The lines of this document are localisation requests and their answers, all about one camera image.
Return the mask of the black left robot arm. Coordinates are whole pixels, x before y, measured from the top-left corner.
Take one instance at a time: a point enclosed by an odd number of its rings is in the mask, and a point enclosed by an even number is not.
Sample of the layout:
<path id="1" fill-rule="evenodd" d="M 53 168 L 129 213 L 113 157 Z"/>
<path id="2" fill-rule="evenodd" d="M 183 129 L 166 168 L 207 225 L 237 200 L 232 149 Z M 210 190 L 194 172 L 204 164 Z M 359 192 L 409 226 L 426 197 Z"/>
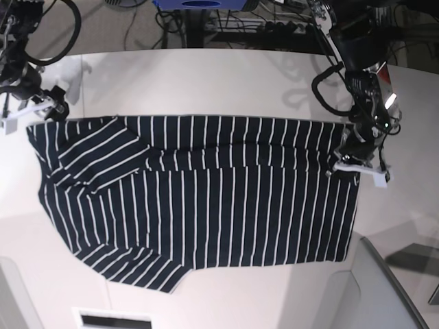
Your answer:
<path id="1" fill-rule="evenodd" d="M 385 1 L 309 1 L 311 25 L 324 51 L 335 62 L 315 77 L 311 89 L 330 113 L 347 117 L 353 124 L 334 151 L 335 171 L 385 173 L 382 156 L 386 138 L 401 130 L 401 112 L 388 71 L 388 41 L 373 12 Z M 353 98 L 348 112 L 330 106 L 318 90 L 330 75 L 341 74 Z"/>

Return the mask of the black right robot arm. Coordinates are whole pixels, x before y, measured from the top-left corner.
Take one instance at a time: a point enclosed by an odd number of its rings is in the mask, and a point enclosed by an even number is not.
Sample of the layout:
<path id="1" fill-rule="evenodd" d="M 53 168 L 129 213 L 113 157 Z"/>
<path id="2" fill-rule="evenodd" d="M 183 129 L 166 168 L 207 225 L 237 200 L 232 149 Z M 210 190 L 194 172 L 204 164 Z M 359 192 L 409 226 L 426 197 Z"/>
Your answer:
<path id="1" fill-rule="evenodd" d="M 3 120 L 11 119 L 9 98 L 22 102 L 21 111 L 44 112 L 44 119 L 64 121 L 69 115 L 66 91 L 59 86 L 47 90 L 41 87 L 40 70 L 63 59 L 73 48 L 82 27 L 79 8 L 73 1 L 63 3 L 73 14 L 73 33 L 65 48 L 48 60 L 31 57 L 26 51 L 29 35 L 33 34 L 51 6 L 44 8 L 44 1 L 1 2 L 1 94 L 5 103 L 1 112 Z"/>

